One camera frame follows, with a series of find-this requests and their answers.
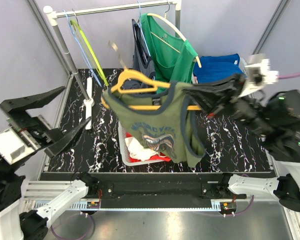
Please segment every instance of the lime green hanger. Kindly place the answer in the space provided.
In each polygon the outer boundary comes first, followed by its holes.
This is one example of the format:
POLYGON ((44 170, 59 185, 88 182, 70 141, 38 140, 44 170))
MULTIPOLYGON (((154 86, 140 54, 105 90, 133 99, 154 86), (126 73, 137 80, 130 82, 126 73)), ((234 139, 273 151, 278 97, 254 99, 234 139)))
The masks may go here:
POLYGON ((92 56, 92 58, 93 58, 93 61, 91 61, 91 63, 94 63, 93 65, 94 65, 94 67, 96 68, 96 71, 98 72, 99 76, 100 76, 101 79, 104 81, 104 84, 105 84, 106 86, 108 86, 109 83, 108 83, 107 78, 106 78, 106 76, 105 76, 105 74, 104 74, 104 71, 102 70, 102 67, 100 66, 100 63, 99 63, 99 61, 98 61, 98 59, 97 59, 97 57, 96 57, 96 55, 95 55, 95 53, 94 53, 94 50, 92 49, 92 47, 91 47, 91 45, 90 45, 90 43, 89 43, 89 41, 88 41, 88 39, 87 39, 87 37, 86 37, 84 31, 82 31, 82 29, 81 29, 81 27, 79 26, 79 24, 76 23, 75 21, 70 20, 70 24, 73 26, 73 29, 74 29, 75 32, 76 32, 76 29, 78 29, 78 31, 79 31, 81 37, 82 37, 83 40, 84 40, 85 45, 87 46, 87 48, 88 48, 88 50, 89 50, 89 52, 90 52, 90 54, 91 54, 91 56, 92 56))

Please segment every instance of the white cloth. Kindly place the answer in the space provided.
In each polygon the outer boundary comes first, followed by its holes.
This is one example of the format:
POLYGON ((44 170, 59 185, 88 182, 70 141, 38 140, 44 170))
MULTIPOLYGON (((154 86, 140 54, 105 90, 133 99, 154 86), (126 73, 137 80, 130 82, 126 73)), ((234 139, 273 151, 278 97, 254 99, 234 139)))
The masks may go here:
POLYGON ((157 155, 158 152, 151 150, 150 148, 144 148, 138 140, 131 136, 124 139, 125 144, 130 153, 130 157, 141 161, 149 160, 152 156, 157 155))

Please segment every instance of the shirt label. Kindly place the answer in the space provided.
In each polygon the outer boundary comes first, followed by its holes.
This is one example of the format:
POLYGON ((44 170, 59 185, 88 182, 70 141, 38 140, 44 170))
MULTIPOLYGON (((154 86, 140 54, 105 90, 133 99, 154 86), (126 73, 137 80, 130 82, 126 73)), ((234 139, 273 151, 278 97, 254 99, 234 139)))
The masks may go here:
POLYGON ((160 97, 152 98, 152 105, 160 106, 161 105, 161 98, 160 97))

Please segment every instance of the red cloth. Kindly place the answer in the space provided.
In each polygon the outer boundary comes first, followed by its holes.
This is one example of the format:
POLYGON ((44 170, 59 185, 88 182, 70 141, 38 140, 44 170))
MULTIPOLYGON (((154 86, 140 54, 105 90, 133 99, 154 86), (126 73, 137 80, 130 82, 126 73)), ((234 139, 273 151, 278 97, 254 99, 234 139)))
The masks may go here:
MULTIPOLYGON (((129 133, 126 133, 125 136, 126 136, 126 138, 133 137, 133 136, 132 136, 131 134, 129 134, 129 133)), ((132 158, 132 157, 130 157, 130 156, 129 156, 129 158, 130 158, 130 162, 131 162, 131 163, 144 162, 144 161, 141 161, 141 160, 139 160, 139 159, 132 158)), ((159 156, 159 155, 154 155, 154 156, 150 157, 148 160, 163 160, 163 161, 169 162, 169 161, 171 161, 171 158, 168 157, 168 156, 166 156, 166 155, 164 155, 164 154, 161 152, 161 155, 160 155, 160 156, 159 156)))

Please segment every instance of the white base foot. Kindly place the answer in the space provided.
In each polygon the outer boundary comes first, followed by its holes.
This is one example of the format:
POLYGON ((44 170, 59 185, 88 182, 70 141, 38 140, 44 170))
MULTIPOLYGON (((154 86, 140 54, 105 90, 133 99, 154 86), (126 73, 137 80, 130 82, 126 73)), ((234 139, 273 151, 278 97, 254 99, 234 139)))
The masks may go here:
MULTIPOLYGON (((92 98, 92 78, 88 77, 86 80, 86 91, 90 97, 89 100, 84 100, 83 103, 85 105, 85 119, 92 117, 92 107, 95 105, 95 101, 92 98)), ((85 126, 86 130, 90 130, 92 128, 92 120, 88 122, 85 126)))

